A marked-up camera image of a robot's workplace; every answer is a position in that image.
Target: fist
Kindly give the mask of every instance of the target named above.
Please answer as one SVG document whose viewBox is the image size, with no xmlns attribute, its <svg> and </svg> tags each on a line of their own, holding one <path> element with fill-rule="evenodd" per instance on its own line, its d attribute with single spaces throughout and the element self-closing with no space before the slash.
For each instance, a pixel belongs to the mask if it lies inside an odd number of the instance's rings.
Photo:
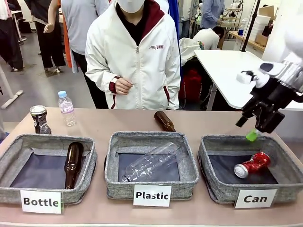
<svg viewBox="0 0 303 227">
<path fill-rule="evenodd" d="M 120 78 L 116 81 L 116 92 L 119 95 L 127 95 L 129 89 L 131 89 L 132 87 L 133 84 L 128 79 Z"/>
<path fill-rule="evenodd" d="M 45 25 L 44 33 L 51 33 L 51 32 L 53 32 L 54 28 L 55 28 L 55 26 L 53 24 Z"/>
</svg>

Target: orange cloth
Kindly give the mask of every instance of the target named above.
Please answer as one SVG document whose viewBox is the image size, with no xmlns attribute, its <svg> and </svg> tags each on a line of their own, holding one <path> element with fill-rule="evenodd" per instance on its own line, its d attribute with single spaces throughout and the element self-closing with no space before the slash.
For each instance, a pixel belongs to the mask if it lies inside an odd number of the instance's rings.
<svg viewBox="0 0 303 227">
<path fill-rule="evenodd" d="M 58 0 L 58 6 L 61 5 L 61 0 Z M 67 34 L 67 26 L 65 22 L 65 17 L 63 16 L 63 30 L 64 30 L 64 46 L 65 46 L 65 54 L 66 54 L 66 61 L 69 68 L 72 68 L 71 66 L 71 50 L 70 50 L 70 41 L 68 39 Z"/>
</svg>

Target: wooden counter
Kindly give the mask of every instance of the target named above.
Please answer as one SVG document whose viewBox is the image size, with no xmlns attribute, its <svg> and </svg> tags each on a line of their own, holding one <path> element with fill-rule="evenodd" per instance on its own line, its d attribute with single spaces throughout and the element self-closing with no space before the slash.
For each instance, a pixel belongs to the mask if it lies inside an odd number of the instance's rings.
<svg viewBox="0 0 303 227">
<path fill-rule="evenodd" d="M 23 213 L 14 205 L 0 205 L 0 226 L 14 223 L 33 224 L 98 224 L 98 226 L 144 226 L 144 225 L 230 225 L 230 226 L 269 226 L 303 223 L 303 195 L 296 203 L 275 205 L 270 209 L 235 210 L 232 205 L 220 205 L 213 202 L 201 178 L 194 189 L 190 201 L 172 201 L 169 208 L 138 208 L 132 201 L 116 201 L 106 196 L 103 162 L 107 154 L 110 136 L 116 131 L 158 131 L 153 119 L 154 111 L 124 111 L 76 109 L 78 124 L 75 127 L 64 126 L 58 108 L 47 108 L 48 124 L 54 135 L 78 135 L 91 137 L 96 141 L 98 160 L 92 183 L 83 201 L 68 206 L 63 215 L 42 215 Z M 235 123 L 240 112 L 202 112 L 167 111 L 177 131 L 188 137 L 195 154 L 200 139 L 207 134 L 247 134 L 253 128 L 254 120 L 248 121 L 243 128 Z M 27 115 L 15 130 L 0 145 L 0 154 L 20 134 L 34 133 L 33 119 Z M 290 153 L 282 140 L 272 136 Z"/>
<path fill-rule="evenodd" d="M 238 39 L 244 40 L 244 36 L 242 35 L 238 35 L 238 32 L 229 32 L 232 36 L 235 36 Z M 252 40 L 248 40 L 248 44 L 252 45 L 253 47 L 255 47 L 256 49 L 258 49 L 259 51 L 264 52 L 265 51 L 265 47 L 261 46 L 260 44 L 257 44 L 255 41 Z"/>
</svg>

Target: black hair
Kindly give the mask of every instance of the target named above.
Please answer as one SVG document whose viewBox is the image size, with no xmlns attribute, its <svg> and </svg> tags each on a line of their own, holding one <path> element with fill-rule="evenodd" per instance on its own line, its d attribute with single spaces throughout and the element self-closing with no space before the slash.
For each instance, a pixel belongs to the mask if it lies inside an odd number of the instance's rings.
<svg viewBox="0 0 303 227">
<path fill-rule="evenodd" d="M 213 28 L 213 31 L 219 35 L 220 39 L 222 39 L 225 35 L 225 30 L 222 27 L 216 26 Z"/>
</svg>

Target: soda can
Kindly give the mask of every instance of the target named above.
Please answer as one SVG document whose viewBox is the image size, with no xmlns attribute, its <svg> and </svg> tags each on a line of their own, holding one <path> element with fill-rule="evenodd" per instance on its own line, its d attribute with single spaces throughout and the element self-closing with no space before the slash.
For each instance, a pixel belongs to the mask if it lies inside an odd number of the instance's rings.
<svg viewBox="0 0 303 227">
<path fill-rule="evenodd" d="M 37 134 L 52 134 L 51 128 L 47 125 L 47 110 L 43 105 L 35 105 L 30 108 L 30 114 L 34 119 L 34 126 Z"/>
<path fill-rule="evenodd" d="M 246 178 L 249 174 L 256 173 L 269 165 L 270 157 L 263 152 L 259 152 L 253 155 L 249 161 L 237 164 L 233 170 L 239 178 Z"/>
</svg>

